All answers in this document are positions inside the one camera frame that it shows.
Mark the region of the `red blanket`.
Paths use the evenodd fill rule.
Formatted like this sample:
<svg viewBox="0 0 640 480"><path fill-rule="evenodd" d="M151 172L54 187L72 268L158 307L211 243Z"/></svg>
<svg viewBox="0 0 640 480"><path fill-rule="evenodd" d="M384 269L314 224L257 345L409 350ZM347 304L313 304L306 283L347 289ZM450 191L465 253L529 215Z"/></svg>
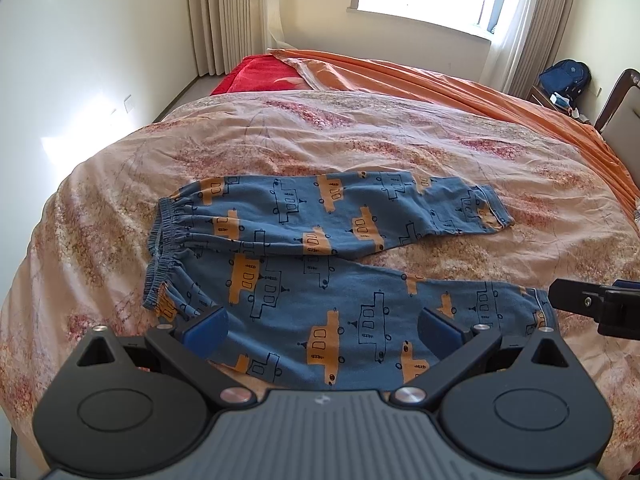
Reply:
<svg viewBox="0 0 640 480"><path fill-rule="evenodd" d="M310 85L291 66L260 54L243 58L210 94L288 90L310 90Z"/></svg>

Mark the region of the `blue backpack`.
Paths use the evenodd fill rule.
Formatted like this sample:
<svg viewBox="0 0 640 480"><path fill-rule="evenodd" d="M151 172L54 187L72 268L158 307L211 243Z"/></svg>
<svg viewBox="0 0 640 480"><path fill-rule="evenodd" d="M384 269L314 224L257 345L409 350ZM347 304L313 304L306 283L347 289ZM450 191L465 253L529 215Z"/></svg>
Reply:
<svg viewBox="0 0 640 480"><path fill-rule="evenodd" d="M545 92L559 93L576 99L591 80L589 67L575 60L562 60L547 68L538 77L538 82Z"/></svg>

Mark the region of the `beige curtain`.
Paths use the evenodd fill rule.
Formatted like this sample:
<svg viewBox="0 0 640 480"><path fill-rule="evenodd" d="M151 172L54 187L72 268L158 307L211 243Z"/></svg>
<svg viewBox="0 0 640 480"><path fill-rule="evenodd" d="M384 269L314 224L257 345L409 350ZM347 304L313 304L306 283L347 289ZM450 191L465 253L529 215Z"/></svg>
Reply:
<svg viewBox="0 0 640 480"><path fill-rule="evenodd" d="M525 98L555 59L574 0L503 0L480 83Z"/></svg>
<svg viewBox="0 0 640 480"><path fill-rule="evenodd" d="M198 76L231 72L249 55L286 48L284 0L186 0Z"/></svg>

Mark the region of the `beige left curtain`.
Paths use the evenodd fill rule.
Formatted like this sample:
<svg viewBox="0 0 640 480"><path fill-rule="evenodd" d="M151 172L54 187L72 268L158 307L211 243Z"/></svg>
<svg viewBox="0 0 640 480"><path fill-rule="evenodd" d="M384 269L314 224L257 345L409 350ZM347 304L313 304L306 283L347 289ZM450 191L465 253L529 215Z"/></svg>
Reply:
<svg viewBox="0 0 640 480"><path fill-rule="evenodd" d="M284 0L186 0L198 76L231 72L249 55L286 48Z"/></svg>

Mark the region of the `brown wooden headboard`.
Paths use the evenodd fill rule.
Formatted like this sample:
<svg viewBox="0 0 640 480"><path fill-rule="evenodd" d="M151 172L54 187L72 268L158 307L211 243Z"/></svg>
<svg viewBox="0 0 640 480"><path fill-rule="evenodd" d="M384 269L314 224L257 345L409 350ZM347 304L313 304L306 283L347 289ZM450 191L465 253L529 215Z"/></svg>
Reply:
<svg viewBox="0 0 640 480"><path fill-rule="evenodd" d="M616 84L608 96L608 99L605 102L605 106L602 108L600 115L596 123L594 124L594 128L597 132L602 132L608 122L612 119L614 114L620 108L620 104L623 103L625 96L629 92L631 88L638 88L640 81L640 74L638 70L634 68L627 68L620 74L618 77Z"/></svg>

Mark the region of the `orange bed sheet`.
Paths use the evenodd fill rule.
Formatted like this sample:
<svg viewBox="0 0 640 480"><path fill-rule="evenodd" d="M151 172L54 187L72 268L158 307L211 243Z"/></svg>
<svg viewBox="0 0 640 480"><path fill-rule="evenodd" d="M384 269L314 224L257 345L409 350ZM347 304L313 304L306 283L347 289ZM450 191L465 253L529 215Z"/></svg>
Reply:
<svg viewBox="0 0 640 480"><path fill-rule="evenodd" d="M362 91L453 107L532 129L574 146L610 188L623 212L639 221L639 189L612 148L591 126L475 81L388 61L315 50L271 49L314 90Z"/></svg>

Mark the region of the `wooden nightstand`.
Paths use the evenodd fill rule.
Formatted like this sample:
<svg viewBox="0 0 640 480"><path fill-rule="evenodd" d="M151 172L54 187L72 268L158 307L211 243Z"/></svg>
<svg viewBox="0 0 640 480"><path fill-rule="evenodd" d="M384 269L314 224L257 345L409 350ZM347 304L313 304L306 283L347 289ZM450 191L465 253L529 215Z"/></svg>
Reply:
<svg viewBox="0 0 640 480"><path fill-rule="evenodd" d="M529 89L526 100L548 108L549 110L555 110L558 113L577 120L581 124L591 124L589 118L582 114L577 107L571 107L570 102L568 102L564 96L559 96L556 93L552 93L552 95L549 96L539 84L534 84L533 87Z"/></svg>

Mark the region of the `beige right curtain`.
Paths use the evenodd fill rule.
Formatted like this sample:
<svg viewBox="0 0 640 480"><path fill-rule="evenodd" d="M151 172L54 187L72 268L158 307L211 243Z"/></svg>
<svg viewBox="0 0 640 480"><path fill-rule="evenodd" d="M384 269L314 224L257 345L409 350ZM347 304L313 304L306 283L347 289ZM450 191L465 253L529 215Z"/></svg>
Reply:
<svg viewBox="0 0 640 480"><path fill-rule="evenodd" d="M574 0L503 0L480 83L525 98L555 59Z"/></svg>

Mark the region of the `blue patterned child pants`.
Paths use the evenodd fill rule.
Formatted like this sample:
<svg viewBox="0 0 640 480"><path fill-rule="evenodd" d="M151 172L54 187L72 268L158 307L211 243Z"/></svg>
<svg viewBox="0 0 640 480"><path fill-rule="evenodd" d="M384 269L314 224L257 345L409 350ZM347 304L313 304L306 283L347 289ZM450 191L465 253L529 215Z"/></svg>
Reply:
<svg viewBox="0 0 640 480"><path fill-rule="evenodd" d="M540 289L436 281L364 258L511 224L490 186L457 177L214 177L158 202L143 304L170 324L221 308L228 334L208 360L264 382L393 390L438 363L418 335L424 308L511 342L556 316Z"/></svg>

